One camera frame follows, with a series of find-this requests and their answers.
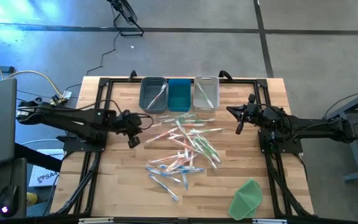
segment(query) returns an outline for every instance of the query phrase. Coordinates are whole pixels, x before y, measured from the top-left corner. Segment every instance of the green plastic object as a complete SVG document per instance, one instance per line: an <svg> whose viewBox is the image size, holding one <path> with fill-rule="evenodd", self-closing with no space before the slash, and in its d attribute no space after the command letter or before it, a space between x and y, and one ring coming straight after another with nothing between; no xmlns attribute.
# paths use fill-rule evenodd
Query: green plastic object
<svg viewBox="0 0 358 224"><path fill-rule="evenodd" d="M253 217L256 208L262 203L260 185L252 178L241 186L231 202L228 214L235 220Z"/></svg>

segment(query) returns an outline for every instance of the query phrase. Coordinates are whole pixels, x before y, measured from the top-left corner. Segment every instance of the wooden table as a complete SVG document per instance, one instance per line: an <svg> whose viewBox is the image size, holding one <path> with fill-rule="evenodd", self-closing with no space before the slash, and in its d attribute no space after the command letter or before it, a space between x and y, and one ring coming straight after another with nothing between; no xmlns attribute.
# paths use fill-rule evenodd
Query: wooden table
<svg viewBox="0 0 358 224"><path fill-rule="evenodd" d="M99 78L84 77L78 108L95 102ZM267 82L272 104L283 107L289 114L283 79L268 78ZM112 90L112 99L122 109L143 112L138 106L140 83L115 83ZM227 210L234 192L253 178L260 184L263 192L263 202L257 209L256 217L274 217L265 158L259 149L258 127L245 124L242 134L236 135L236 120L226 111L226 106L246 103L248 95L253 92L252 85L221 84L220 107L217 112L197 114L198 118L216 118L215 122L208 124L208 128L225 128L221 133L205 135L219 151L222 164L214 170L203 156L198 156L195 166L206 168L206 172L188 174L188 190L185 190L183 185L175 185L170 180L157 176L176 193L179 202L173 201L163 188L150 179L145 165L149 159L176 154L178 150L182 150L180 146L161 140L148 146L140 144L135 149L129 149L126 136L109 133L106 150L101 157L92 216L229 218ZM110 109L116 109L114 104L110 104ZM146 131L139 135L140 140L144 142L168 128L171 127ZM78 185L83 157L83 152L75 152L63 161L51 212L62 207ZM291 154L283 154L282 157L288 188L302 206L313 213L301 162ZM88 188L85 189L83 207L87 194ZM278 197L281 201L280 208L284 210L282 193L279 190Z"/></svg>

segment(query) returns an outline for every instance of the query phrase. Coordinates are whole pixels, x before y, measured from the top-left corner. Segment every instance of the computer mouse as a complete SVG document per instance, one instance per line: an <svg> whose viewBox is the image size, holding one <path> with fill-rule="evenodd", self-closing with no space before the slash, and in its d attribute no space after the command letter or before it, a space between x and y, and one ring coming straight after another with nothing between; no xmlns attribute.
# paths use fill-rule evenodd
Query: computer mouse
<svg viewBox="0 0 358 224"><path fill-rule="evenodd" d="M0 193L0 213L3 217L16 214L19 207L18 191L16 185L8 185Z"/></svg>

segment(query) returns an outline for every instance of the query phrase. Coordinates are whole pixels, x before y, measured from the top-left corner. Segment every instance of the glowing purple light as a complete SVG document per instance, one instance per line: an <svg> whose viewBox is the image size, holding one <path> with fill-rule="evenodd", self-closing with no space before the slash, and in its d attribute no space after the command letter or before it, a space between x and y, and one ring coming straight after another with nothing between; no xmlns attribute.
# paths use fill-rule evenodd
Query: glowing purple light
<svg viewBox="0 0 358 224"><path fill-rule="evenodd" d="M7 207L6 207L6 206L3 206L3 208L1 208L1 211L2 211L3 213L7 213Z"/></svg>

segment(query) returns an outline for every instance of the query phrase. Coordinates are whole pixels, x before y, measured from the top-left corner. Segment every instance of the plastic container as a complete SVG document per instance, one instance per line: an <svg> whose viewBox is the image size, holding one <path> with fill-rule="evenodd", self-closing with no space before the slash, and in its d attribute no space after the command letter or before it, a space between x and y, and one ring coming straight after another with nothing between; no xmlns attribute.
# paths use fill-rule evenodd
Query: plastic container
<svg viewBox="0 0 358 224"><path fill-rule="evenodd" d="M156 99L155 103L146 109L151 101L160 93L163 84L167 84L167 80L163 77L145 77L140 83L139 107L146 113L156 114L163 113L167 107L167 89Z"/></svg>
<svg viewBox="0 0 358 224"><path fill-rule="evenodd" d="M191 107L191 81L185 78L171 78L168 82L168 109L186 112Z"/></svg>
<svg viewBox="0 0 358 224"><path fill-rule="evenodd" d="M212 102L213 108L208 104L203 92L198 88L201 85L205 94ZM219 108L219 79L216 77L196 77L194 79L194 110L197 112L214 113Z"/></svg>

